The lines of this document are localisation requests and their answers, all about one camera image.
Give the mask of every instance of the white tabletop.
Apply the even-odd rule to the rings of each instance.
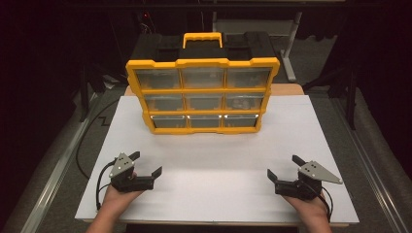
[[[238,135],[154,135],[142,120],[137,97],[124,96],[77,219],[92,220],[96,215],[95,188],[102,168],[120,152],[137,150],[141,152],[135,165],[138,176],[148,176],[159,166],[163,174],[154,190],[143,193],[121,216],[126,222],[296,225],[300,220],[295,210],[275,194],[266,170],[280,180],[294,181],[297,165],[292,155],[296,154],[319,162],[341,178],[308,96],[272,96],[261,130]],[[110,170],[102,185],[110,181]],[[331,223],[359,222],[345,184],[323,184],[333,198]]]

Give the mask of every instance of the tool box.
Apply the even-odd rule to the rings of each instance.
[[[155,134],[254,133],[279,70],[265,32],[142,34],[126,64]]]

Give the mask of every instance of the yellow handle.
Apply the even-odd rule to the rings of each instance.
[[[186,47],[187,41],[214,41],[219,40],[219,45],[223,47],[222,33],[220,32],[207,32],[207,33],[185,33],[183,39],[183,49]]]

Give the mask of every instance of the transparent drawer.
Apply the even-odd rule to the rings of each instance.
[[[191,67],[182,70],[185,88],[223,87],[224,69],[218,67]]]
[[[268,67],[256,68],[229,68],[227,69],[227,87],[266,87],[271,69]]]
[[[185,116],[151,116],[154,128],[186,128]]]
[[[223,94],[185,94],[189,110],[219,110],[222,108]]]
[[[171,89],[180,87],[177,69],[135,70],[135,72],[142,89]]]
[[[225,115],[224,127],[255,127],[258,115]]]
[[[258,110],[263,96],[263,93],[228,93],[225,107],[228,110]]]
[[[221,115],[193,115],[188,116],[192,128],[216,128],[221,125]]]
[[[182,94],[148,94],[146,104],[150,111],[180,111],[183,109]]]

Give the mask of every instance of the person's hand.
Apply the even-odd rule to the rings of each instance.
[[[102,206],[93,223],[88,228],[87,233],[112,232],[115,223],[121,214],[123,214],[130,203],[142,193],[143,191],[122,193],[118,192],[114,187],[109,185],[107,187]]]
[[[289,196],[283,197],[296,209],[308,232],[332,232],[327,221],[326,206],[318,197],[310,201],[302,201]]]

